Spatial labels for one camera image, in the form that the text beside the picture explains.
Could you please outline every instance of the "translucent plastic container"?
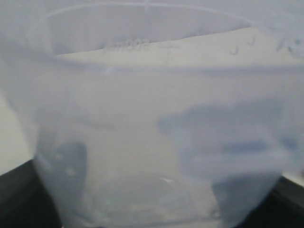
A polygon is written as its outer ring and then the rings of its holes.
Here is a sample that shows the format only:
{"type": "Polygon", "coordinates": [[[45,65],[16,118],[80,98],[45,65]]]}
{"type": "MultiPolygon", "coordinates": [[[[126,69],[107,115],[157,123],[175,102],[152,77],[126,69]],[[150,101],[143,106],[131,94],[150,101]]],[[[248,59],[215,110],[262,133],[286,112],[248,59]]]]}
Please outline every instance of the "translucent plastic container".
{"type": "Polygon", "coordinates": [[[231,228],[303,166],[303,4],[243,2],[0,3],[1,91],[66,228],[231,228]]]}

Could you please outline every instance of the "plastic measuring cup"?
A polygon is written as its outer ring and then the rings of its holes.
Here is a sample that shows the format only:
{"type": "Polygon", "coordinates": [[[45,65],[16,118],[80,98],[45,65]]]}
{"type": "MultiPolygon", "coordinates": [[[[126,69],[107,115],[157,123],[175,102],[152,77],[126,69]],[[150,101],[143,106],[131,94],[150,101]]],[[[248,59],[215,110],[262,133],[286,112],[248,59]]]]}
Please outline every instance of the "plastic measuring cup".
{"type": "Polygon", "coordinates": [[[65,227],[230,228],[303,165],[303,5],[273,3],[1,3],[1,91],[65,227]]]}

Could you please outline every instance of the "dark surface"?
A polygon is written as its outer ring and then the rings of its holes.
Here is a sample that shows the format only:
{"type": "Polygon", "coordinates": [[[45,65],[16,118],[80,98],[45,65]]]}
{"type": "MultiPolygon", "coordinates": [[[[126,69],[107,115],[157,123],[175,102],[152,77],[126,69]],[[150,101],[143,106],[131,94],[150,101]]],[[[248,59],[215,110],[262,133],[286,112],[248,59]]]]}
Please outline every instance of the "dark surface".
{"type": "MultiPolygon", "coordinates": [[[[36,179],[35,193],[0,219],[1,228],[61,228],[47,192],[36,179]]],[[[273,191],[238,228],[304,228],[304,214],[273,191]]]]}

